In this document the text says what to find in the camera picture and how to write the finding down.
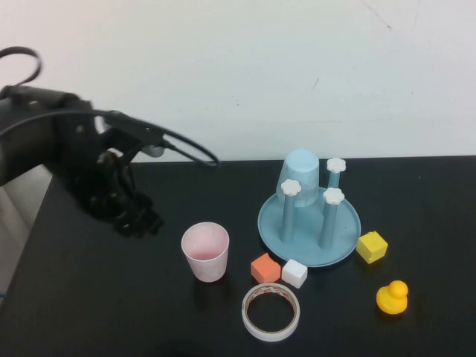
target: light blue cup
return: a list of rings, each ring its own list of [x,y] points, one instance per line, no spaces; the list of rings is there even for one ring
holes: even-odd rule
[[[284,202],[281,184],[287,180],[298,180],[301,191],[296,195],[295,206],[312,205],[319,196],[319,159],[307,149],[297,149],[286,156],[283,169],[277,180],[276,194]]]

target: round blue dish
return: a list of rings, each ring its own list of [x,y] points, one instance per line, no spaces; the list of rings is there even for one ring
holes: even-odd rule
[[[322,210],[326,189],[319,187],[319,199],[307,207],[295,208],[295,228],[292,241],[280,239],[284,203],[271,196],[261,207],[258,230],[266,246],[284,260],[294,259],[308,267],[330,266],[340,262],[356,248],[361,235],[360,219],[354,207],[345,199],[337,209],[332,248],[323,250],[318,239],[324,217]]]

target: plastic cup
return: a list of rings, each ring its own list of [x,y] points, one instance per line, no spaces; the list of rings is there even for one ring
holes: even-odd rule
[[[285,195],[281,184],[287,179],[297,180],[301,186],[301,191],[296,195],[295,206],[312,205],[319,197],[318,157],[307,149],[297,149],[286,156],[276,186],[276,194],[282,202]]]
[[[217,281],[226,271],[228,232],[213,222],[201,222],[188,228],[181,238],[181,249],[193,274],[206,283]]]

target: block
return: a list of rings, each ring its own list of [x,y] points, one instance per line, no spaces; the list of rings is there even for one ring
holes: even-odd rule
[[[357,253],[371,264],[382,258],[387,252],[388,243],[377,232],[370,232],[360,237],[357,242]]]
[[[283,267],[283,273],[281,279],[288,284],[293,285],[295,288],[300,288],[304,280],[307,278],[307,266],[303,266],[301,263],[290,259]]]
[[[273,283],[281,276],[281,267],[266,253],[251,263],[251,275],[258,283]]]

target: rubber duck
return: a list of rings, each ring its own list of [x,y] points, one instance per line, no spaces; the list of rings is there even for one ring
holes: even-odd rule
[[[383,312],[396,315],[407,309],[407,295],[407,284],[394,280],[389,286],[383,286],[377,291],[377,305]]]

